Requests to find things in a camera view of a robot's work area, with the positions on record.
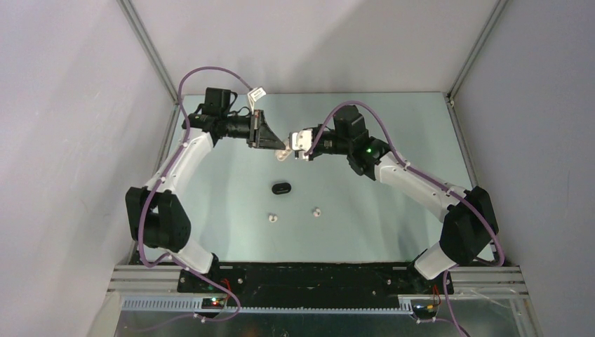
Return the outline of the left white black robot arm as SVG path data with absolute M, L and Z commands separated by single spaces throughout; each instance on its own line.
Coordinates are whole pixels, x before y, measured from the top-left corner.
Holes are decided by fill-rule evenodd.
M 130 187 L 125 196 L 131 237 L 139 247 L 161 249 L 185 267 L 196 271 L 194 282 L 214 292 L 222 274 L 211 267 L 215 255 L 192 239 L 192 224 L 182 205 L 190 178 L 223 138 L 245 140 L 250 148 L 284 150 L 282 140 L 268 126 L 255 102 L 266 94 L 262 87 L 247 94 L 248 113 L 232 110 L 237 93 L 207 88 L 204 101 L 182 123 L 182 138 L 152 178 L 142 187 Z

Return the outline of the white earbud charging case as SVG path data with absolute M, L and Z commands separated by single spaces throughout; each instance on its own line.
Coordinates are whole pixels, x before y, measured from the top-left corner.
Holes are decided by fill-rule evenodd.
M 285 161 L 287 158 L 294 155 L 294 151 L 290 148 L 284 150 L 276 150 L 274 156 L 278 161 Z

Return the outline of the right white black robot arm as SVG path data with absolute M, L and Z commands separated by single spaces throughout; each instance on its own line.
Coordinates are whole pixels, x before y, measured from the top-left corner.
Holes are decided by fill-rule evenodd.
M 413 166 L 390 138 L 370 135 L 360 107 L 365 105 L 340 104 L 322 124 L 293 135 L 290 147 L 307 161 L 322 154 L 342 155 L 357 175 L 399 189 L 436 217 L 442 224 L 439 240 L 409 266 L 409 287 L 426 293 L 443 272 L 470 264 L 496 242 L 499 228 L 490 195 L 479 186 L 469 190 Z

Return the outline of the black earbud charging case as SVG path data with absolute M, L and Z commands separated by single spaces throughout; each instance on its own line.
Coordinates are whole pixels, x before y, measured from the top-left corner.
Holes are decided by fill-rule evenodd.
M 292 190 L 292 185 L 288 182 L 275 183 L 272 185 L 271 191 L 274 195 L 288 194 Z

